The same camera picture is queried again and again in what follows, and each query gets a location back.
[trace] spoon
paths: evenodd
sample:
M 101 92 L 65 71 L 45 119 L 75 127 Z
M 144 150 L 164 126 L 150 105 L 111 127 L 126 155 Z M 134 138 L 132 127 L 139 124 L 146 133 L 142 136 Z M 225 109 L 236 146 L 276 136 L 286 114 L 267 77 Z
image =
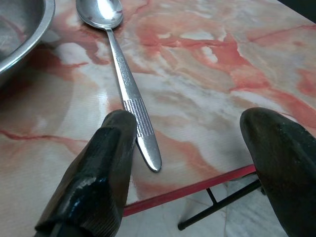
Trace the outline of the spoon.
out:
M 159 172 L 161 156 L 154 130 L 132 72 L 112 31 L 123 20 L 122 4 L 119 0 L 76 0 L 76 8 L 85 23 L 107 32 L 123 106 L 136 117 L 139 150 L 147 166 L 153 172 Z

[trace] black metal table leg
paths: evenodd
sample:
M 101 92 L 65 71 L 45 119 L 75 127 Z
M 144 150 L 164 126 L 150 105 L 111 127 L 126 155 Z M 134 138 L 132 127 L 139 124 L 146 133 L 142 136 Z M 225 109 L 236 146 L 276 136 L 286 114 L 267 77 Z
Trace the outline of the black metal table leg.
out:
M 199 214 L 191 217 L 190 219 L 180 222 L 178 224 L 178 229 L 179 230 L 184 230 L 186 227 L 194 224 L 195 222 L 209 216 L 210 214 L 218 211 L 219 209 L 223 208 L 224 206 L 227 206 L 228 204 L 238 200 L 239 198 L 247 195 L 248 193 L 256 190 L 257 188 L 261 187 L 261 183 L 259 180 L 256 180 L 252 182 L 251 184 L 247 185 L 246 187 L 240 189 L 239 191 L 233 193 L 232 195 L 228 196 L 227 198 L 217 202 L 215 199 L 213 201 L 213 205 L 206 210 L 200 212 Z

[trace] bowl rim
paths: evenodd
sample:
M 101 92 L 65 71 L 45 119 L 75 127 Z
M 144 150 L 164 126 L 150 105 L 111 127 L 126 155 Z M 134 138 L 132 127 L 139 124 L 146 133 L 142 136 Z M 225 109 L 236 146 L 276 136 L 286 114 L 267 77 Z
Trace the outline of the bowl rim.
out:
M 26 41 L 0 62 L 0 76 L 24 58 L 40 41 L 52 22 L 55 13 L 55 0 L 43 0 L 44 13 L 39 26 Z

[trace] table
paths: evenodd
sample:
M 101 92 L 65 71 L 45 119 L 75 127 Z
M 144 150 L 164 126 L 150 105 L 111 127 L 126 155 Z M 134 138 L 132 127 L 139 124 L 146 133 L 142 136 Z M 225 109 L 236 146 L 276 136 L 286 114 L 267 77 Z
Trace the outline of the table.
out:
M 239 130 L 250 107 L 316 135 L 316 26 L 276 0 L 122 0 L 115 34 L 163 167 L 135 149 L 125 215 L 254 171 Z M 105 32 L 56 0 L 50 30 L 0 93 L 0 227 L 30 236 L 71 161 L 122 109 Z

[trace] stainless steel bowl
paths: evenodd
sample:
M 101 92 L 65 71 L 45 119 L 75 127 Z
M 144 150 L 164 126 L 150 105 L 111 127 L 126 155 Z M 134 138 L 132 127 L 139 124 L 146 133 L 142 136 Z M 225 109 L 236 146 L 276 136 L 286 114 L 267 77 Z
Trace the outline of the stainless steel bowl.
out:
M 0 85 L 40 41 L 54 11 L 54 0 L 0 0 Z

